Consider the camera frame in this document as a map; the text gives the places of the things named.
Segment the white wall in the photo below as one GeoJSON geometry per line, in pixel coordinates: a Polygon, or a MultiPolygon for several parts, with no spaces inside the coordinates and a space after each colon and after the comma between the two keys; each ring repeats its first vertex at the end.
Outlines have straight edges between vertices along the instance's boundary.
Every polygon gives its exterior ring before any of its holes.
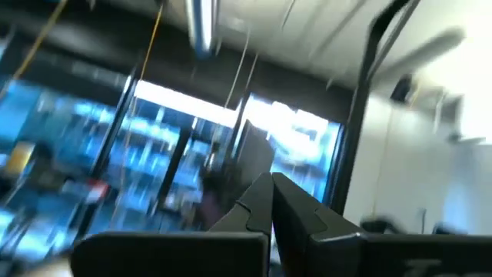
{"type": "Polygon", "coordinates": [[[451,126],[371,97],[364,118],[344,216],[391,215],[409,232],[446,222],[492,234],[492,146],[452,145],[451,126]]]}

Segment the ceiling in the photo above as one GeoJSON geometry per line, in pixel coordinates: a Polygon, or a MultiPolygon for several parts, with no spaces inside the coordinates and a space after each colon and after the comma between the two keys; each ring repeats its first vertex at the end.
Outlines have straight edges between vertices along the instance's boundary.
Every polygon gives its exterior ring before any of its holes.
{"type": "MultiPolygon", "coordinates": [[[[155,16],[158,8],[155,0],[106,1],[149,16],[155,16]]],[[[221,0],[219,40],[240,50],[247,45],[252,52],[320,76],[327,83],[332,79],[354,87],[368,26],[390,1],[221,0]]],[[[169,0],[169,4],[166,19],[185,27],[185,1],[169,0]]],[[[491,12],[490,0],[421,0],[380,70],[390,68],[444,31],[459,30],[465,34],[459,46],[409,69],[420,84],[420,104],[434,105],[436,92],[442,88],[451,95],[483,91],[487,77],[479,65],[490,60],[487,50],[492,40],[484,26],[491,12]]],[[[386,81],[393,85],[395,80],[386,81]]],[[[391,93],[390,89],[378,90],[391,93]]]]}

